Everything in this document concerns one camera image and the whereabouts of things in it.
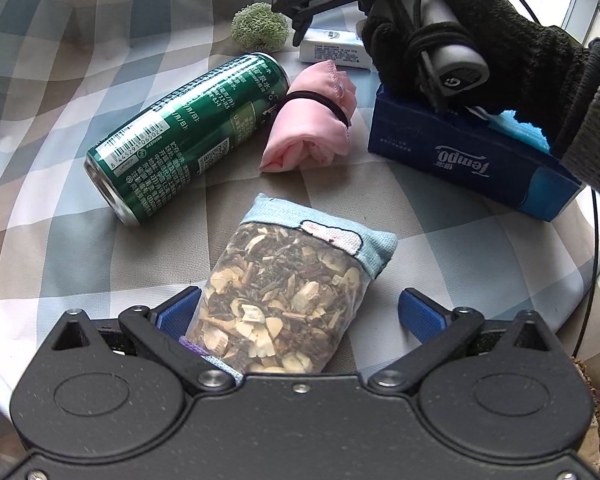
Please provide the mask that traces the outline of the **black gloved right hand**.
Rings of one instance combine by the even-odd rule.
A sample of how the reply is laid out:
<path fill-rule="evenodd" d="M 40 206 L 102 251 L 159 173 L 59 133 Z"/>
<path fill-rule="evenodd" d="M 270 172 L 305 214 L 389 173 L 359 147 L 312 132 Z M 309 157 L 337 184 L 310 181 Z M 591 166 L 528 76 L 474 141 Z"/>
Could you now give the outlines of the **black gloved right hand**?
<path fill-rule="evenodd" d="M 557 157 L 600 141 L 600 39 L 583 47 L 559 27 L 520 15 L 507 0 L 444 0 L 468 31 L 490 76 L 477 104 L 513 110 L 542 130 Z"/>

